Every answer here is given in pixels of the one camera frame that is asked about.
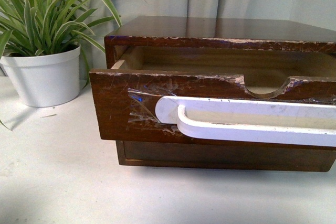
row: white flower pot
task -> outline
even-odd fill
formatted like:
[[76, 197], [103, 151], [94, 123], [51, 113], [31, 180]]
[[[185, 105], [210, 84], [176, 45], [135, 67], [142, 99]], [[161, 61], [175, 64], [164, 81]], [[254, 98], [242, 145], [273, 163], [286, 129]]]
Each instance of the white flower pot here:
[[79, 54], [80, 46], [55, 55], [2, 56], [0, 63], [24, 104], [48, 107], [79, 94]]

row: drawer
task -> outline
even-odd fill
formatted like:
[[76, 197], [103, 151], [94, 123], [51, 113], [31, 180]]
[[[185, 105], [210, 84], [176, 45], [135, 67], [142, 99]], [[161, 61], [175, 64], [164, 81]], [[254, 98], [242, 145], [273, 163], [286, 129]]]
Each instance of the drawer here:
[[[134, 20], [105, 37], [109, 69], [91, 70], [90, 80], [101, 138], [117, 141], [119, 163], [230, 169], [329, 170], [336, 159], [336, 145], [333, 143], [333, 131], [336, 130], [333, 127], [333, 122], [336, 123], [336, 117], [333, 116], [336, 98], [335, 43], [324, 40], [256, 39], [251, 38], [253, 36], [249, 33], [245, 33], [241, 39], [233, 36], [236, 34], [225, 34], [228, 31], [210, 36], [207, 32], [209, 29], [205, 27], [211, 27], [214, 20], [204, 19], [205, 24], [198, 24], [200, 21], [140, 17], [138, 21]], [[228, 24], [232, 28], [243, 26], [246, 30], [246, 23], [241, 20], [229, 23], [227, 20], [215, 21], [221, 30]], [[279, 32], [279, 29], [284, 29], [283, 22], [265, 22], [272, 24], [267, 26], [268, 30], [264, 29], [266, 36], [270, 37], [271, 31], [277, 36], [283, 35]], [[263, 27], [261, 24], [265, 22], [252, 22], [256, 26], [252, 28], [259, 31], [258, 27]], [[178, 28], [172, 30], [172, 23], [177, 23], [184, 31]], [[203, 36], [196, 29], [200, 26]], [[288, 25], [285, 28], [286, 31], [292, 30]], [[309, 28], [316, 29], [302, 25], [301, 30]], [[315, 35], [333, 34], [321, 28], [317, 31], [319, 34]], [[328, 141], [324, 141], [323, 135], [312, 134], [307, 135], [309, 137], [297, 137], [309, 141], [292, 141], [294, 136], [291, 134], [280, 137], [267, 134], [258, 136], [256, 141], [257, 138], [240, 136], [236, 132], [235, 137], [222, 137], [220, 140], [217, 137], [206, 137], [206, 134], [203, 137], [183, 134], [179, 125], [172, 121], [162, 122], [162, 117], [155, 111], [160, 99], [176, 97], [235, 101], [237, 106], [245, 103], [246, 114], [249, 114], [246, 118], [250, 118], [251, 124], [255, 121], [252, 111], [259, 111], [258, 107], [252, 108], [252, 104], [266, 103], [272, 108], [282, 106], [289, 110], [298, 105], [307, 111], [323, 107], [324, 111], [328, 111], [328, 117], [319, 119], [319, 116], [312, 114], [310, 121], [304, 119], [303, 115], [301, 124], [304, 120], [306, 123], [323, 121], [320, 127], [316, 127], [315, 123], [308, 123], [305, 127], [311, 127], [312, 130], [316, 128], [320, 132], [325, 130], [331, 136]], [[270, 125], [275, 127], [282, 127], [281, 123], [284, 122], [287, 122], [286, 127], [293, 129], [302, 126], [296, 124], [296, 120], [291, 123], [293, 118], [287, 120], [286, 116], [278, 110], [271, 117], [260, 120], [271, 121]], [[235, 118], [235, 122], [230, 121], [230, 124], [239, 124], [242, 119]], [[259, 124], [255, 124], [256, 129], [260, 128], [260, 120], [257, 120]]]

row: wooden drawer unit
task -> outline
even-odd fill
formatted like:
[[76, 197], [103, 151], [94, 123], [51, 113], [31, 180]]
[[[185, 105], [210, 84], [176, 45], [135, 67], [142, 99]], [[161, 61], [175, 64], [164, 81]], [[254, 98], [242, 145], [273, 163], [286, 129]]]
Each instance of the wooden drawer unit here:
[[[101, 138], [116, 140], [121, 165], [326, 172], [335, 41], [282, 20], [138, 17], [105, 37], [108, 69], [90, 71]], [[164, 99], [194, 98], [185, 115], [208, 128], [158, 115]], [[217, 103], [209, 112], [199, 100]]]

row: white drawer handle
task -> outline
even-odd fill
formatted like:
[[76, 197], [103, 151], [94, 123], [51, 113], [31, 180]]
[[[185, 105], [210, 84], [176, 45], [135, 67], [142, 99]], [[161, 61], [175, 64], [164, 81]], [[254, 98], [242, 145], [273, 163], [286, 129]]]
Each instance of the white drawer handle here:
[[336, 147], [332, 105], [163, 97], [155, 112], [195, 138]]

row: white table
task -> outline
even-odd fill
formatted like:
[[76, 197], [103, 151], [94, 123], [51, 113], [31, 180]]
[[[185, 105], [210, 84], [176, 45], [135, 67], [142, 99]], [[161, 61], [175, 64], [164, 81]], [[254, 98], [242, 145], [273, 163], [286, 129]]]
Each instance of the white table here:
[[0, 77], [0, 223], [336, 223], [328, 173], [120, 166], [91, 88], [55, 108]]

